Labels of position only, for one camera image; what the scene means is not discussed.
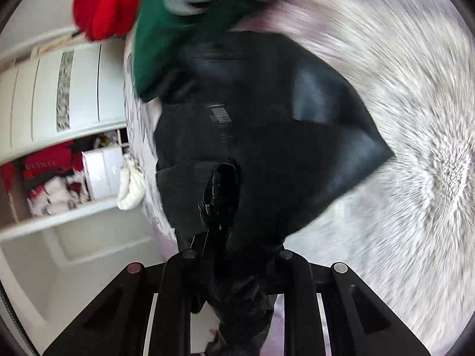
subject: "green garment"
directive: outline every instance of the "green garment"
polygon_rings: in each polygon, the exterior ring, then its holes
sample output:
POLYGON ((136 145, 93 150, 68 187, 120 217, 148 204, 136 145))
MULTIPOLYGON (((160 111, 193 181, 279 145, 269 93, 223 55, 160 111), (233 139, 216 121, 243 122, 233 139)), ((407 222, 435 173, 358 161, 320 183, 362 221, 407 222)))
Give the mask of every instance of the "green garment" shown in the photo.
POLYGON ((145 102, 156 97, 161 79, 182 46, 213 41, 240 19, 261 8, 257 0, 212 0, 198 15, 170 13, 163 0, 142 0, 134 50, 134 77, 138 96, 145 102))

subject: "shaggy fur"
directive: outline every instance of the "shaggy fur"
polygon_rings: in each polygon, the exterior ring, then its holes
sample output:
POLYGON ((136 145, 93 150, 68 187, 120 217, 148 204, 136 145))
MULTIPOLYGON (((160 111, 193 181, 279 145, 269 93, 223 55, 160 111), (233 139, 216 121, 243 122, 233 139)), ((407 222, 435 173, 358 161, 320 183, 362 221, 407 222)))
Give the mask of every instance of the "shaggy fur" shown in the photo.
POLYGON ((396 153, 286 246, 344 261, 432 355, 475 309, 475 46, 449 0, 286 0, 242 25, 344 75, 396 153))

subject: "white fluffy bedding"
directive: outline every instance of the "white fluffy bedding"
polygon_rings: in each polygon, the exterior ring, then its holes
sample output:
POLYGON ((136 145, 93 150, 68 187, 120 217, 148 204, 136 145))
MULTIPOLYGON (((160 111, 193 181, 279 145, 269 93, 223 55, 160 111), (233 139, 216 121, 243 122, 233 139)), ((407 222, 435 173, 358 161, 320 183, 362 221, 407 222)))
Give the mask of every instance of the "white fluffy bedding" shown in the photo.
MULTIPOLYGON (((286 247, 313 263, 347 263, 444 355, 475 309, 475 42, 464 21, 450 0, 285 0, 239 27, 285 33, 326 60, 396 153, 286 247)), ((131 84, 129 74, 132 153, 150 187, 144 208, 173 236, 154 181, 159 107, 150 121, 131 84)))

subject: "black fabric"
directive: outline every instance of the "black fabric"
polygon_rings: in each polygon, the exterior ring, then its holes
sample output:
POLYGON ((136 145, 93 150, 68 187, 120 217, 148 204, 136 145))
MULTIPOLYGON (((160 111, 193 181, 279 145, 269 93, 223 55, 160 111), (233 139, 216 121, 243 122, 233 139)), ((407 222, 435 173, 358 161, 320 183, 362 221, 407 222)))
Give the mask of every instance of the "black fabric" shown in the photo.
POLYGON ((393 155, 350 83, 283 35, 228 33, 180 59, 155 142, 164 211, 185 241, 203 231, 197 204, 229 158, 242 176, 233 255, 278 247, 393 155))

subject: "wooden panel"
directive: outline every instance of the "wooden panel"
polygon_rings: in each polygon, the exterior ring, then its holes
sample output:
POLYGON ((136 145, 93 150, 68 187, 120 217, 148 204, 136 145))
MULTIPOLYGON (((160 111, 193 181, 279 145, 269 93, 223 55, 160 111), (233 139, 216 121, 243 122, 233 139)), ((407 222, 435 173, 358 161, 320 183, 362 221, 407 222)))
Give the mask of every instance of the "wooden panel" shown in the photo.
POLYGON ((125 44, 112 39, 102 44, 99 60, 99 120, 125 121, 123 51, 125 44))
POLYGON ((11 68, 0 75, 0 160, 11 152, 11 104, 18 68, 11 68))
POLYGON ((31 110, 38 59, 18 66, 17 84, 13 94, 11 115, 11 142, 13 150, 21 150, 33 144, 31 137, 31 110))
POLYGON ((39 59, 33 94, 33 141, 51 140, 56 130, 56 94, 62 51, 48 53, 39 59))
POLYGON ((99 123, 97 75, 100 44, 88 44, 74 50, 69 87, 71 130, 93 127, 99 123))

